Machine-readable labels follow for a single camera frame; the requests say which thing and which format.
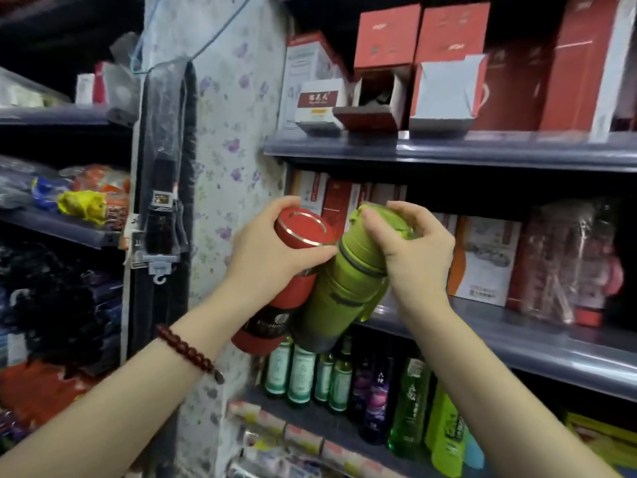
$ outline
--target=person's left hand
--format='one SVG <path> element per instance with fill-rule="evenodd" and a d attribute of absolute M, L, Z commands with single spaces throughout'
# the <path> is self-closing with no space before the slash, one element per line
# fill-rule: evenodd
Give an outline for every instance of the person's left hand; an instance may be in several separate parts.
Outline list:
<path fill-rule="evenodd" d="M 284 208 L 300 203 L 298 196 L 274 200 L 233 240 L 226 280 L 245 289 L 246 296 L 258 303 L 259 308 L 283 290 L 294 275 L 336 255 L 333 245 L 295 250 L 279 239 L 275 232 L 276 218 Z"/>

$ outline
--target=yellow package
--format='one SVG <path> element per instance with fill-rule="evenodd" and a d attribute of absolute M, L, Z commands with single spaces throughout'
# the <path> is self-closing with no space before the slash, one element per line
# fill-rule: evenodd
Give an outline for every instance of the yellow package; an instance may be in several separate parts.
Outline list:
<path fill-rule="evenodd" d="M 570 412 L 566 427 L 609 465 L 637 470 L 637 433 Z"/>
<path fill-rule="evenodd" d="M 126 222 L 128 195 L 97 191 L 66 191 L 58 196 L 57 207 L 67 215 L 119 230 Z"/>

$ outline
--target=blue string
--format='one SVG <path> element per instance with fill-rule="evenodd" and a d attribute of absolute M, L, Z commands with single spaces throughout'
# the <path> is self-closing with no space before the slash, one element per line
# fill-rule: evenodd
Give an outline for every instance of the blue string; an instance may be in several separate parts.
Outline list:
<path fill-rule="evenodd" d="M 155 13 L 157 12 L 157 7 L 159 7 L 159 2 L 161 0 L 155 0 L 155 3 L 153 5 L 153 7 L 150 9 L 150 14 L 148 16 L 148 27 L 150 28 L 150 25 L 152 24 L 153 20 L 155 19 Z M 201 55 L 206 48 L 208 48 L 209 46 L 211 46 L 215 41 L 217 41 L 217 39 L 221 36 L 221 34 L 223 32 L 226 31 L 226 29 L 230 26 L 231 23 L 233 23 L 235 21 L 235 18 L 237 18 L 237 15 L 239 15 L 243 9 L 246 7 L 246 5 L 250 2 L 250 0 L 245 0 L 241 6 L 239 6 L 239 9 L 237 11 L 235 11 L 233 13 L 233 15 L 228 18 L 228 20 L 226 21 L 226 23 L 224 23 L 224 25 L 221 27 L 221 29 L 219 29 L 217 31 L 216 34 L 213 35 L 213 37 L 206 42 L 206 44 L 201 47 L 199 50 L 197 50 L 195 52 L 194 55 L 192 55 L 190 57 L 190 61 L 192 62 L 195 58 L 197 58 L 199 55 Z M 141 63 L 141 61 L 139 61 L 139 52 L 141 51 L 141 47 L 144 45 L 144 42 L 146 41 L 146 32 L 147 30 L 144 30 L 141 34 L 141 37 L 139 37 L 139 40 L 137 40 L 137 45 L 135 46 L 135 50 L 132 53 L 132 57 L 131 57 L 131 72 L 135 75 L 144 75 L 147 74 L 148 72 L 150 72 L 150 69 L 147 71 L 142 71 L 142 70 L 137 70 L 135 69 L 135 63 L 139 62 Z"/>

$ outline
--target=forearm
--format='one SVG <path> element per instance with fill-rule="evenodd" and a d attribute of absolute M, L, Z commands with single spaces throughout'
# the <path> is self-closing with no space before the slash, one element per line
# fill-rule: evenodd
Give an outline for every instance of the forearm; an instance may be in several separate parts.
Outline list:
<path fill-rule="evenodd" d="M 214 360 L 258 309 L 222 283 L 172 329 Z M 155 340 L 0 459 L 0 476 L 120 478 L 203 372 Z"/>
<path fill-rule="evenodd" d="M 449 305 L 408 326 L 500 476 L 616 478 L 511 373 Z"/>

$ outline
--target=plastic-wrapped pink item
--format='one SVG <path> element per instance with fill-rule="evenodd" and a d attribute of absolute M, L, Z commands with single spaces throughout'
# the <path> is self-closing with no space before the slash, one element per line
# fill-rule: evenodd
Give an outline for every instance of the plastic-wrapped pink item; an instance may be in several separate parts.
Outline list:
<path fill-rule="evenodd" d="M 609 206 L 564 200 L 538 208 L 526 234 L 521 312 L 537 319 L 601 325 L 608 295 L 622 285 Z"/>

